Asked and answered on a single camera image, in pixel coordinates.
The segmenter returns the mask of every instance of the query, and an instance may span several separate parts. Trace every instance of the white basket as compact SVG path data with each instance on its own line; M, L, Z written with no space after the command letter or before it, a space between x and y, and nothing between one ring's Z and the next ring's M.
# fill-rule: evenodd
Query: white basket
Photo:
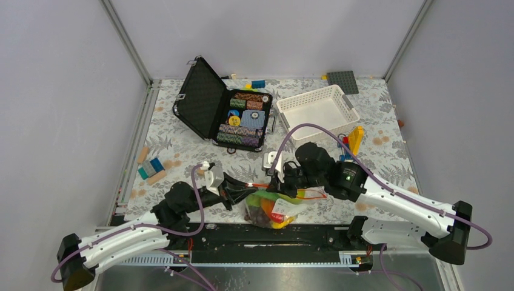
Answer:
M282 99L276 105L288 132L298 124L314 123L334 135L347 135L361 119L338 85ZM293 133L291 142L298 147L325 138L329 136L318 129L303 127Z

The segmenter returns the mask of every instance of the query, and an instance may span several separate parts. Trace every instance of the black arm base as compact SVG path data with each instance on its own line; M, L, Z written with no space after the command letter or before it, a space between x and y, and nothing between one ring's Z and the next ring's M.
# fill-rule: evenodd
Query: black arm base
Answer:
M63 258L78 250L81 240L72 233L65 236L57 252L57 261L60 263ZM62 288L64 291L73 291L86 286L95 279L95 269L88 269L83 264L84 259L77 254L68 260L60 269Z
M470 204L459 201L453 208L458 217L471 221L473 207ZM448 227L447 230L450 234L443 238L435 238L427 232L421 237L421 241L429 247L429 253L434 257L449 264L463 265L470 226L456 220L453 227Z

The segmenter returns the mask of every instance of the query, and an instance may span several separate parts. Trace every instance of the plastic bag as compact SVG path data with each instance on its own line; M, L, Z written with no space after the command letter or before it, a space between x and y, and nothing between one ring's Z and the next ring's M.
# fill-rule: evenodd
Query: plastic bag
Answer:
M296 198L260 190L244 200L244 219L255 226L281 229L309 205L326 197L323 192L313 189L298 190Z

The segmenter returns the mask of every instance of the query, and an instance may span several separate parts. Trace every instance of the white corner wall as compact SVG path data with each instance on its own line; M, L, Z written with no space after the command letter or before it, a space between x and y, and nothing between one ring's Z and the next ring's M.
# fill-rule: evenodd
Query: white corner wall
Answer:
M113 0L153 78L383 76L423 0Z
M512 290L514 1L435 1L390 92L425 196L473 205L493 236L458 267L466 291ZM485 241L472 230L470 244Z
M0 290L106 222L145 85L99 1L0 4Z

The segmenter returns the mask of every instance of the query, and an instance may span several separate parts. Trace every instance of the poker chip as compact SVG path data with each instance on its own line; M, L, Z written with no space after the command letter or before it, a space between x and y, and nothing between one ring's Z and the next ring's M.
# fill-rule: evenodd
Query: poker chip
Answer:
M230 133L232 135L250 136L252 138L260 138L262 129L250 129L243 126L232 126L228 124L220 124L219 132Z
M264 127L265 112L259 110L245 110L241 115L240 126L248 127L251 129L262 129Z
M247 101L246 102L246 109L252 109L252 110L262 110L262 102L256 102L256 101Z
M231 116L229 118L229 124L233 126L239 126L241 124L241 119L237 116Z
M258 147L259 139L249 136L231 135L229 133L218 132L216 136L218 142L226 142L229 144L238 144L241 146Z
M230 100L230 106L233 108L245 109L246 108L246 100L232 98Z
M239 116L239 111L234 110L234 109L229 110L229 117L231 117L231 116Z

